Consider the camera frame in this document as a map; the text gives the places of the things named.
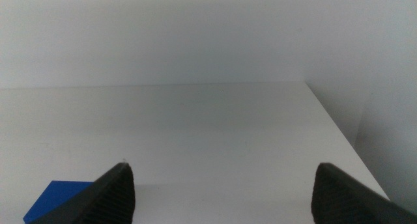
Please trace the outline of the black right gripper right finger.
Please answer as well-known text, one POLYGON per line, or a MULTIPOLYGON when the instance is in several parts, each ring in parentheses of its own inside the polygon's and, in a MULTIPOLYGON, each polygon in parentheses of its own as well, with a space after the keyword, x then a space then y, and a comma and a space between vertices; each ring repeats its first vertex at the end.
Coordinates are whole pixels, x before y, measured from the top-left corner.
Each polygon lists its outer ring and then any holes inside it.
POLYGON ((320 163, 315 172, 311 213, 318 224, 416 224, 416 215, 332 163, 320 163))

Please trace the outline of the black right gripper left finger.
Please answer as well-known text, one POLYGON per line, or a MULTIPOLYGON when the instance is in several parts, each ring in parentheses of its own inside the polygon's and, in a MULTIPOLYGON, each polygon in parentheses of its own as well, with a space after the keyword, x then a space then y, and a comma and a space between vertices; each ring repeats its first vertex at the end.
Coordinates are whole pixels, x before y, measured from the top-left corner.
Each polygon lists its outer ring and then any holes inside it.
POLYGON ((132 169, 118 163, 94 182, 51 181, 31 207, 31 224, 131 223, 135 205, 132 169))

